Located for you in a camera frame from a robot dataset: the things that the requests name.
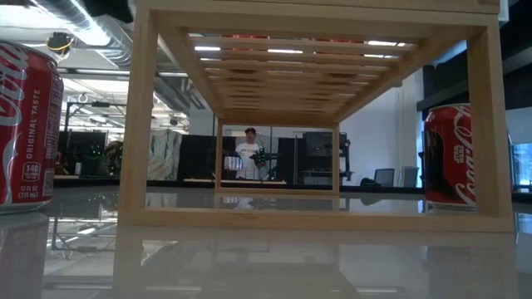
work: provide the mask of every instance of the man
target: man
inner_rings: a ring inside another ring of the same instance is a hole
[[[237,146],[235,150],[244,165],[242,170],[237,171],[236,177],[241,179],[260,179],[259,168],[255,165],[255,161],[250,158],[260,149],[260,146],[255,143],[257,131],[254,128],[248,128],[245,133],[246,142]]]

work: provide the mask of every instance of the red soda can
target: red soda can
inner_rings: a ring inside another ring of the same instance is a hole
[[[0,40],[0,213],[52,198],[62,93],[53,59]]]
[[[469,104],[430,109],[425,120],[426,200],[435,208],[475,209]]]

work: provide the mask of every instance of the black chair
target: black chair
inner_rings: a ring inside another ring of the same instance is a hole
[[[373,180],[382,187],[393,187],[395,169],[376,169]]]

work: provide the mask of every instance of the pipe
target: pipe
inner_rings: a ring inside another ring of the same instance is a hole
[[[96,20],[89,16],[77,0],[31,1],[45,13],[63,21],[66,28],[86,44],[112,48],[113,50],[97,50],[97,52],[114,65],[129,68],[133,41],[116,21],[110,17],[98,17]],[[164,79],[156,77],[154,89],[171,109],[187,112],[190,108],[190,103],[183,103],[182,96],[178,95],[178,92]]]

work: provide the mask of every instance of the nutrition label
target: nutrition label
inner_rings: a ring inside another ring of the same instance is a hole
[[[62,84],[61,78],[56,76],[52,78],[50,106],[48,107],[47,137],[45,141],[47,149],[46,159],[56,158],[59,120],[61,117]]]

